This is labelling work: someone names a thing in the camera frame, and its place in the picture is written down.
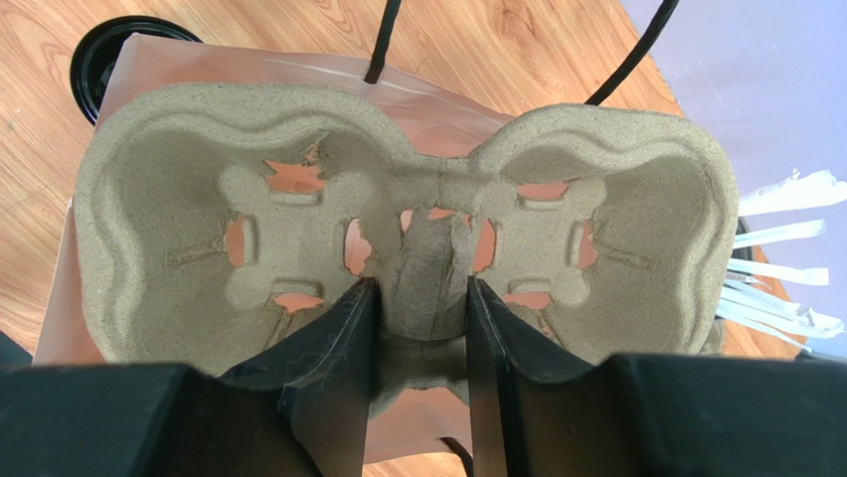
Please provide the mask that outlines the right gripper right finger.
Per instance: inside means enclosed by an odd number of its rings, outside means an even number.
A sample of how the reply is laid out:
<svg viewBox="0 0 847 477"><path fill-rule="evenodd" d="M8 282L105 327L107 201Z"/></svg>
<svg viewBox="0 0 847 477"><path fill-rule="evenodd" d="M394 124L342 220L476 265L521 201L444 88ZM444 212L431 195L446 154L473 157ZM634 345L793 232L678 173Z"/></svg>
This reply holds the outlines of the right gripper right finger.
<svg viewBox="0 0 847 477"><path fill-rule="evenodd" d="M471 476L842 476L846 367L617 354L594 366L467 289Z"/></svg>

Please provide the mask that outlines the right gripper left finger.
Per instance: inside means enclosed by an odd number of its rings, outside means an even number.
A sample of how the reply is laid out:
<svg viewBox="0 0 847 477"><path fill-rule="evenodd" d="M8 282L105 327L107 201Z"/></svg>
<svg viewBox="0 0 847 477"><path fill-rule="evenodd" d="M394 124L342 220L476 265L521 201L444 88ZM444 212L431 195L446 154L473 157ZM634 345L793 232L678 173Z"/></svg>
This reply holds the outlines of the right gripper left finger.
<svg viewBox="0 0 847 477"><path fill-rule="evenodd" d="M358 476L378 286L213 377L183 364L5 368L5 476Z"/></svg>

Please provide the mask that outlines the pulp cup carrier tray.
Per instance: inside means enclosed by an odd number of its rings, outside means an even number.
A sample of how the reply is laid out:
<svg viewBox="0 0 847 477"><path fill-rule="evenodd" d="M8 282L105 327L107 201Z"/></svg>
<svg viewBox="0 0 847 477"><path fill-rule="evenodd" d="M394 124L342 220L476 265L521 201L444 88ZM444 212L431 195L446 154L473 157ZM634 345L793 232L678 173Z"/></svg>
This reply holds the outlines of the pulp cup carrier tray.
<svg viewBox="0 0 847 477"><path fill-rule="evenodd" d="M363 273L382 296L372 415L408 388L467 398L467 281L543 292L516 314L591 364L698 353L735 242L739 193L687 119L590 105L528 111L456 157L418 151L363 97L305 84L173 84L95 133L74 196L85 324L111 362L219 376L314 321Z"/></svg>

